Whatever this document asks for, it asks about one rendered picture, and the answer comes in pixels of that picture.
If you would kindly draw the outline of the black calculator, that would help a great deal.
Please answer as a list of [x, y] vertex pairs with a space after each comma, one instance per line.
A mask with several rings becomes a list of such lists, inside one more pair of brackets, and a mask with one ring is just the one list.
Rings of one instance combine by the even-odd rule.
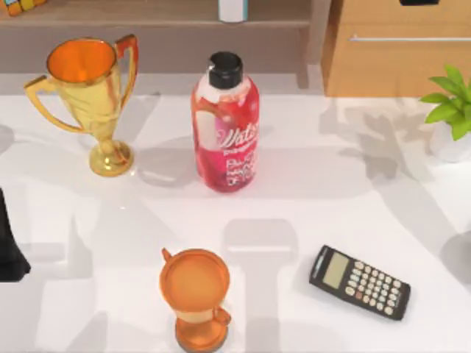
[[309, 283], [393, 321], [403, 319], [411, 297], [408, 283], [328, 245], [316, 256]]

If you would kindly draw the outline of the orange and yellow toy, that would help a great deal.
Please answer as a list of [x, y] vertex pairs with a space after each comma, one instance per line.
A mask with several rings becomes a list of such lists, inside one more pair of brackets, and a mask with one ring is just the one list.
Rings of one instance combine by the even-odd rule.
[[45, 4], [48, 0], [0, 0], [0, 7], [10, 17], [20, 15]]

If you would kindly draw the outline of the white and blue book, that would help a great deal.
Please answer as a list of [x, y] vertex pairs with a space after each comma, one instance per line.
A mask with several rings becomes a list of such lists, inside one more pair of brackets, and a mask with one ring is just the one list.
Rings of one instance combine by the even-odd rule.
[[248, 0], [218, 0], [218, 18], [224, 23], [247, 21]]

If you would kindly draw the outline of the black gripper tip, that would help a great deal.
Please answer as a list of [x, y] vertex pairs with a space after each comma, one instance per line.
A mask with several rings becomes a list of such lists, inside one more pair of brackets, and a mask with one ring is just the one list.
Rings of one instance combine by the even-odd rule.
[[0, 282], [20, 282], [31, 271], [31, 265], [15, 241], [0, 188]]

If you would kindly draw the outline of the wooden cupboard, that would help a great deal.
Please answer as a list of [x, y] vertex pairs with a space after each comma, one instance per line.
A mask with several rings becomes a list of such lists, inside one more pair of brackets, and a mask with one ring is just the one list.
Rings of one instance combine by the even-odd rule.
[[445, 65], [471, 78], [471, 43], [356, 43], [360, 37], [471, 37], [471, 0], [404, 7], [399, 0], [331, 0], [321, 67], [326, 96], [419, 97]]

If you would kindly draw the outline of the orange hourglass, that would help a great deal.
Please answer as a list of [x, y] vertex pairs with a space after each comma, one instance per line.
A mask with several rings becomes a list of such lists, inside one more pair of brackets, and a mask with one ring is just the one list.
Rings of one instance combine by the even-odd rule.
[[228, 333], [231, 315], [222, 307], [230, 273], [220, 256], [205, 249], [171, 254], [161, 250], [165, 265], [160, 291], [176, 315], [175, 336], [187, 353], [214, 353]]

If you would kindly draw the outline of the gold trophy cup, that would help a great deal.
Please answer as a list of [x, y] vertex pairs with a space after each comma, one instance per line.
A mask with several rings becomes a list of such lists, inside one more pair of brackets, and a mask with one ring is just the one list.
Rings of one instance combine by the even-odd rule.
[[[96, 139], [89, 166], [102, 177], [120, 176], [134, 161], [132, 149], [125, 142], [114, 140], [113, 133], [135, 87], [138, 55], [138, 40], [133, 34], [114, 44], [97, 38], [67, 40], [47, 57], [48, 75], [24, 86], [26, 96], [50, 123]], [[38, 98], [39, 92], [57, 93], [76, 125], [53, 116]]]

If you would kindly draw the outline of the red bottle with black cap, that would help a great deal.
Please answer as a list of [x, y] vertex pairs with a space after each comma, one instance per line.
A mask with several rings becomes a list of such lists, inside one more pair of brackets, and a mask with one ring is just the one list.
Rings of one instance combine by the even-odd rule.
[[196, 169], [209, 188], [232, 193], [253, 180], [259, 117], [259, 90], [242, 59], [230, 51], [212, 54], [191, 94]]

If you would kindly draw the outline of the open wooden shelf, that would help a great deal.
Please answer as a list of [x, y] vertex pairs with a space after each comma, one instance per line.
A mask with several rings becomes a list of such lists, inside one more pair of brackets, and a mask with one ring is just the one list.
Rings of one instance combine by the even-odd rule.
[[183, 92], [209, 56], [239, 54], [247, 73], [267, 90], [313, 88], [330, 0], [249, 0], [240, 24], [218, 19], [217, 0], [47, 0], [10, 17], [0, 8], [0, 89], [17, 93], [46, 70], [49, 52], [64, 40], [138, 39], [138, 90]]

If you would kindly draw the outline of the green plant in white pot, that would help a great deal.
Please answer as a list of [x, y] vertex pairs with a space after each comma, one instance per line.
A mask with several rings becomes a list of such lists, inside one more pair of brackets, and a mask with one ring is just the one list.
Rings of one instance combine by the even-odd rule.
[[445, 163], [459, 163], [471, 160], [471, 80], [466, 82], [460, 70], [450, 64], [445, 65], [445, 73], [429, 78], [442, 90], [419, 101], [434, 106], [425, 118], [426, 124], [435, 126], [431, 153]]

